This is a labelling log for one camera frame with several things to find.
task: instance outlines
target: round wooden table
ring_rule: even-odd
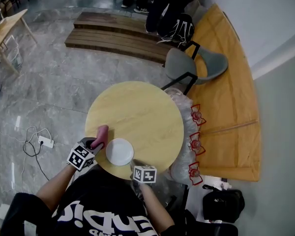
[[[85,136],[95,137],[98,126],[108,125],[108,142],[124,138],[134,157],[165,171],[176,159],[183,141],[183,122],[174,101],[160,88],[132,81],[111,86],[102,92],[88,111]],[[130,165],[115,166],[102,149],[98,164],[110,174],[130,179]]]

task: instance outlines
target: plastic bag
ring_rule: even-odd
[[[196,155],[205,152],[200,143],[199,126],[205,123],[200,113],[200,106],[193,106],[193,101],[185,96],[177,88],[168,88],[165,92],[176,103],[183,120],[184,138],[181,150],[170,166],[165,176],[173,181],[196,185],[202,182],[199,172],[199,163],[196,162]]]

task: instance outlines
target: white power strip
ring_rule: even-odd
[[[54,141],[53,140],[50,141],[50,139],[48,139],[46,137],[39,136],[38,142],[40,143],[41,141],[43,142],[43,145],[44,146],[47,146],[49,148],[53,148],[54,147]]]

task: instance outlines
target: wooden step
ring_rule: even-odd
[[[124,33],[127,35],[159,41],[161,38],[156,33],[147,33],[145,20],[112,15],[106,13],[82,12],[74,22],[74,28],[106,30]]]
[[[158,63],[165,63],[166,55],[172,48],[166,44],[156,44],[151,39],[98,29],[73,29],[65,45],[124,54]]]

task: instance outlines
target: plate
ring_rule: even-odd
[[[116,166],[128,164],[133,158],[133,147],[131,143],[123,138],[111,140],[106,147],[108,161]]]

